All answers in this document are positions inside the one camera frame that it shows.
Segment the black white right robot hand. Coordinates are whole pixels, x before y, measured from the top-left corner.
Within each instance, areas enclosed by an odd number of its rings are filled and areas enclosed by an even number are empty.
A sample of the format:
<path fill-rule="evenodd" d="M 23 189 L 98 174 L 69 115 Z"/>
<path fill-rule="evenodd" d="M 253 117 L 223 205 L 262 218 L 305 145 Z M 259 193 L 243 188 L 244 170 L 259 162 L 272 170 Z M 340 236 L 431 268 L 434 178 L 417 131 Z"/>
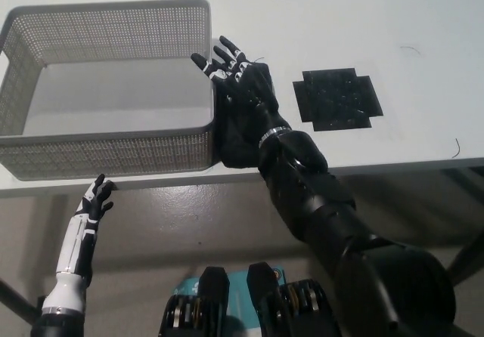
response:
<path fill-rule="evenodd" d="M 193 53 L 191 60 L 222 96 L 228 115 L 243 139 L 258 146 L 270 134 L 290 127 L 278 112 L 268 65 L 249 60 L 224 36 L 220 36 L 219 41 L 222 45 L 214 46 L 213 50 L 222 62 L 198 53 Z"/>

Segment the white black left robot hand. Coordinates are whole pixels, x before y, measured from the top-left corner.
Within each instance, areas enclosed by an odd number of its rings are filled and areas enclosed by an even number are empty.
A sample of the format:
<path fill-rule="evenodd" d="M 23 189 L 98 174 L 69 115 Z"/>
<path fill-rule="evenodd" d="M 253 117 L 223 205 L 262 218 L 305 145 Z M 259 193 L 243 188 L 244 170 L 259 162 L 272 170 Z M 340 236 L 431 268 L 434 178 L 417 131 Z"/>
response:
<path fill-rule="evenodd" d="M 113 189 L 114 183 L 106 181 L 104 174 L 90 184 L 67 226 L 57 261 L 57 273 L 78 275 L 90 286 L 98 228 L 105 213 L 113 207 L 112 201 L 105 202 Z"/>

